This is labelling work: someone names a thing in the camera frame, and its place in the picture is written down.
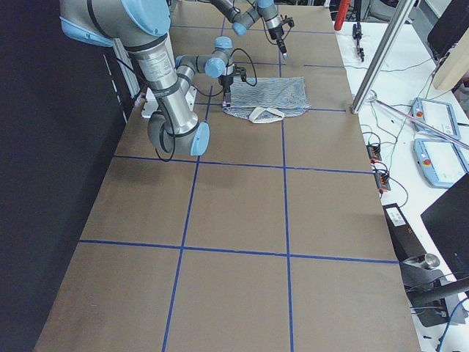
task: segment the red object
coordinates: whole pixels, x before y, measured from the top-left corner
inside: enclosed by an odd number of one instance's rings
[[[345,16],[349,10],[350,0],[342,0],[339,6],[339,13],[336,16],[336,23],[334,24],[334,29],[340,31],[342,29],[342,24],[345,21]]]

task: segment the metal rod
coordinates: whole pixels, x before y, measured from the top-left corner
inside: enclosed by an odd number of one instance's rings
[[[390,106],[384,102],[382,102],[381,100],[378,100],[378,99],[373,99],[373,101],[375,101],[376,103],[382,105],[382,106],[385,106],[386,108],[396,112],[397,114],[399,115],[402,115],[406,118],[408,118],[409,120],[411,120],[412,122],[416,123],[417,125],[420,125],[422,127],[425,127],[426,129],[429,129],[431,130],[433,133],[436,133],[438,136],[440,136],[441,138],[444,138],[446,139],[447,141],[450,141],[450,142],[453,142],[457,145],[459,145],[460,147],[463,147],[464,149],[467,149],[469,150],[469,145],[467,145],[466,143],[463,143],[451,136],[449,136],[448,134],[444,133],[444,132],[441,132],[439,130],[437,130],[436,128],[430,126],[430,125],[427,125],[425,122],[422,122],[420,121],[419,119],[416,119],[414,116],[410,116],[409,114],[406,114],[405,112],[402,112],[396,108],[394,108],[393,106]]]
[[[469,280],[461,279],[450,284],[435,287],[425,292],[409,292],[407,295],[414,306],[422,306],[425,303],[437,301],[448,296],[456,295],[469,290]]]
[[[365,102],[368,91],[372,88],[402,25],[405,23],[405,20],[412,9],[413,3],[414,0],[399,1],[396,12],[386,28],[386,32],[384,33],[383,38],[378,45],[378,49],[376,50],[376,54],[373,56],[372,63],[366,71],[365,78],[363,79],[363,82],[361,82],[360,88],[358,88],[357,94],[350,108],[353,114],[357,114]]]

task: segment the black wall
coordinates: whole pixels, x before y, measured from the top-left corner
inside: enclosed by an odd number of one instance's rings
[[[0,0],[0,351],[31,351],[130,96],[113,51],[66,38],[59,0]]]

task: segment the white table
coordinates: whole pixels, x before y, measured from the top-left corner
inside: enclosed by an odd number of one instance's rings
[[[365,52],[365,61],[361,62],[355,53],[355,41],[352,38],[353,23],[344,23],[342,30],[336,33],[341,55],[344,65],[347,69],[347,77],[349,80],[352,94],[358,91],[358,88],[365,76],[366,70],[357,67],[368,67],[374,53],[384,34],[386,24],[384,23],[362,23],[363,38],[361,46]],[[423,43],[418,38],[415,30],[411,25],[405,25],[398,36],[382,70],[401,70],[409,66],[417,65],[425,60],[430,59],[430,55],[425,49]],[[418,67],[409,68],[405,71],[381,72],[374,83],[372,89],[377,93],[380,100],[389,105],[406,104],[410,105],[412,101],[420,93],[421,98],[425,98],[427,87],[429,86],[430,73],[435,69],[435,64],[429,60]],[[444,91],[436,90],[433,86],[429,88],[428,98],[436,97]],[[437,100],[451,103],[457,116],[458,122],[468,123],[468,119],[459,106],[451,92],[441,95]],[[398,114],[389,111],[378,104],[375,104],[375,111],[380,127],[397,135],[403,118]],[[397,106],[404,112],[409,111],[407,106]],[[372,131],[380,136],[382,142],[394,142],[394,138],[377,127],[376,120],[372,113],[372,108],[367,103],[363,106],[359,113],[362,131]],[[469,142],[469,128],[461,127],[462,141]],[[368,141],[369,134],[364,135],[365,141]],[[394,156],[391,166],[391,176],[395,178],[407,189],[409,200],[402,208],[402,212],[413,228],[422,246],[427,252],[436,254],[441,259],[441,254],[433,244],[426,228],[421,220],[420,215],[439,197],[445,190],[440,188],[431,188],[421,174],[418,164],[413,153],[413,140],[417,137],[428,137],[426,134],[417,133],[410,121],[404,123],[404,127],[399,136],[399,140],[394,150]],[[372,137],[371,142],[375,142],[376,137]],[[381,155],[383,162],[390,166],[391,164],[391,144],[382,146]],[[469,160],[469,151],[462,150],[465,157]],[[403,204],[405,201],[405,192],[391,181],[391,191],[384,193],[382,200],[383,205],[390,203]],[[442,261],[439,269],[444,273],[450,273],[448,266]],[[444,330],[444,325],[425,328],[421,325],[420,320],[415,316],[414,323],[418,332],[418,338],[421,343],[422,351],[433,351],[437,346],[437,339]],[[467,351],[469,350],[469,325],[451,326],[445,338],[442,351]]]

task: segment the white label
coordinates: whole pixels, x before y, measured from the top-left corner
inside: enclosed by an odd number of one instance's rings
[[[391,219],[395,227],[405,225],[405,221],[402,218],[402,215],[399,212],[399,209],[388,208],[386,209],[386,211],[388,212],[389,218]]]
[[[168,54],[164,51],[155,58],[143,61],[142,71],[150,81],[157,81],[171,74],[173,66],[169,60]]]

